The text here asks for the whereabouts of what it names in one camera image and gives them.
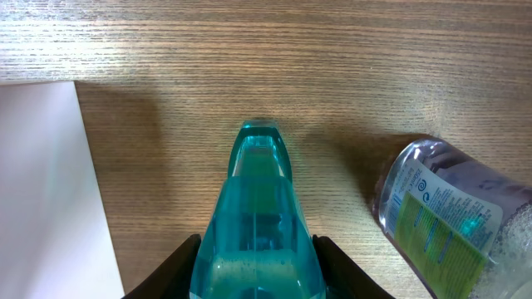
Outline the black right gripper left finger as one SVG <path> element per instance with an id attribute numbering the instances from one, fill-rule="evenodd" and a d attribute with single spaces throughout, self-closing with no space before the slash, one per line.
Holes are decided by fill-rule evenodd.
<path id="1" fill-rule="evenodd" d="M 190 235 L 143 282 L 123 299 L 189 299 L 201 236 Z"/>

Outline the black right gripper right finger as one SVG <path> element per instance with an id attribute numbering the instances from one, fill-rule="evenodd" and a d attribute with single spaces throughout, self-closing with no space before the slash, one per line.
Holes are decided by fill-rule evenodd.
<path id="1" fill-rule="evenodd" d="M 313 235 L 313 246 L 327 285 L 327 299 L 394 299 L 331 238 Z"/>

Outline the clear purple soap bottle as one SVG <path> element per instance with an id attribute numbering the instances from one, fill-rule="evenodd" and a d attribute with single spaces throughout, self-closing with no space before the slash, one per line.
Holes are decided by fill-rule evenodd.
<path id="1" fill-rule="evenodd" d="M 434 298 L 531 297 L 531 188 L 448 142 L 392 152 L 373 212 Z"/>

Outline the teal liquid bottle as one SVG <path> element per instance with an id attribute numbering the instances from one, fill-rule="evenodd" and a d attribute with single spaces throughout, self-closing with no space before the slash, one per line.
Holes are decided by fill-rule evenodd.
<path id="1" fill-rule="evenodd" d="M 243 123 L 200 244 L 192 298 L 324 298 L 326 283 L 272 120 Z"/>

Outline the white cardboard box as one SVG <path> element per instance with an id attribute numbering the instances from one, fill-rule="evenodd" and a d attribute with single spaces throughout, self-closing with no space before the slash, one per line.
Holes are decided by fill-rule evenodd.
<path id="1" fill-rule="evenodd" d="M 76 87 L 1 89 L 1 295 L 120 298 Z"/>

